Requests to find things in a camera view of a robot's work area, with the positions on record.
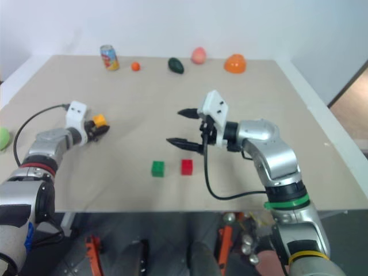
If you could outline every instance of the green cube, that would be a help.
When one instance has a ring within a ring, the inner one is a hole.
[[[164,161],[154,161],[152,163],[152,176],[153,177],[163,177],[165,172],[165,162]]]

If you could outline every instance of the blue label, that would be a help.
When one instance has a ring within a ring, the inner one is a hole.
[[[25,246],[27,253],[30,251],[32,247],[32,238],[33,238],[34,231],[35,229],[33,227],[33,224],[28,223],[28,233],[27,233],[27,237],[25,238],[25,242],[24,242],[24,246]]]

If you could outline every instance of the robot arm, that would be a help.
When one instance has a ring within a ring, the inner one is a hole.
[[[221,95],[211,91],[198,110],[179,112],[203,120],[200,130],[204,143],[178,138],[167,140],[181,149],[201,154],[207,144],[226,146],[231,152],[248,152],[269,200],[264,206],[276,222],[273,245],[281,263],[290,265],[290,275],[344,275],[329,260],[329,243],[302,182],[296,155],[281,140],[278,127],[267,120],[227,122],[227,112],[228,106]]]
[[[85,121],[87,106],[72,102],[66,115],[66,128],[39,133],[22,164],[0,185],[0,271],[16,275],[27,253],[37,226],[55,212],[55,174],[63,155],[73,145],[84,145],[108,131]]]

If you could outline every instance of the table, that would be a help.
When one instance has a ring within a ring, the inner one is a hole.
[[[224,60],[196,66],[181,59],[185,73],[167,69],[167,59],[119,57],[121,68],[106,71],[99,56],[53,56],[0,111],[0,122],[13,134],[33,113],[73,99],[103,113],[110,131],[97,143],[75,147],[64,156],[56,176],[56,210],[72,212],[249,210],[260,209],[265,195],[233,201],[210,196],[202,156],[166,142],[182,137],[200,142],[200,122],[177,115],[196,108],[217,89],[229,105],[228,120],[265,118],[298,157],[302,177],[320,210],[368,208],[368,200],[293,85],[272,60],[249,60],[244,74],[223,69]],[[141,71],[130,69],[132,61]],[[24,156],[36,133],[62,127],[65,112],[35,118],[22,132],[18,154]],[[181,159],[193,159],[192,176],[181,176]],[[153,160],[165,161],[164,178],[151,177]],[[0,154],[1,179],[16,168],[11,147]],[[240,154],[209,149],[209,177],[222,196],[259,190],[252,162]]]

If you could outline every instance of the red block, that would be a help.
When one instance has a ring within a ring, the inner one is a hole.
[[[182,175],[192,175],[193,174],[193,160],[182,159]]]

